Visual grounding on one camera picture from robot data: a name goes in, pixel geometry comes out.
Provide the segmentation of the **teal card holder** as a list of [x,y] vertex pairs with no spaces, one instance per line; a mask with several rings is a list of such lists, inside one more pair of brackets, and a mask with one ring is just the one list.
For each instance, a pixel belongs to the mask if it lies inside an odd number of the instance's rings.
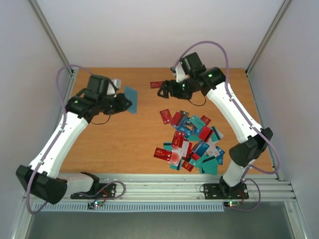
[[132,101],[132,106],[128,109],[128,112],[132,114],[137,114],[138,108],[138,92],[131,87],[125,86],[124,87],[124,94],[130,97]]

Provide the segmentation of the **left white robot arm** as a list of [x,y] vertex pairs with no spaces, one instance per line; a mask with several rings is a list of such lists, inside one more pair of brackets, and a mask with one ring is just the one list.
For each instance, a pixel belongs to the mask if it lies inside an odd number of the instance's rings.
[[92,75],[86,88],[70,98],[66,114],[42,151],[28,166],[19,166],[16,176],[28,195],[50,204],[57,204],[64,196],[74,193],[95,195],[99,178],[81,172],[65,179],[59,178],[60,168],[72,145],[99,113],[114,115],[126,111],[132,102],[118,93],[121,80]]

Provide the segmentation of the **white card red circle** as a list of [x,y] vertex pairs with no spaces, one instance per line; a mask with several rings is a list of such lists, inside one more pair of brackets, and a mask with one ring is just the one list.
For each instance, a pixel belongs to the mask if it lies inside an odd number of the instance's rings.
[[178,166],[184,154],[184,149],[174,146],[171,151],[171,157],[169,163],[174,166]]

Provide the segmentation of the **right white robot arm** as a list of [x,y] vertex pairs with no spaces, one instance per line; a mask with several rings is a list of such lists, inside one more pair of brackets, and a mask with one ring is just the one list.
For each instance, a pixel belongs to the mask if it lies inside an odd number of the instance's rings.
[[223,73],[218,67],[206,68],[196,52],[182,56],[179,63],[181,69],[172,68],[175,79],[164,81],[158,96],[190,100],[193,93],[201,92],[228,121],[238,143],[229,149],[231,161],[219,180],[219,192],[223,198],[230,198],[243,184],[248,167],[270,145],[273,132],[262,128],[243,107],[231,89],[228,72]]

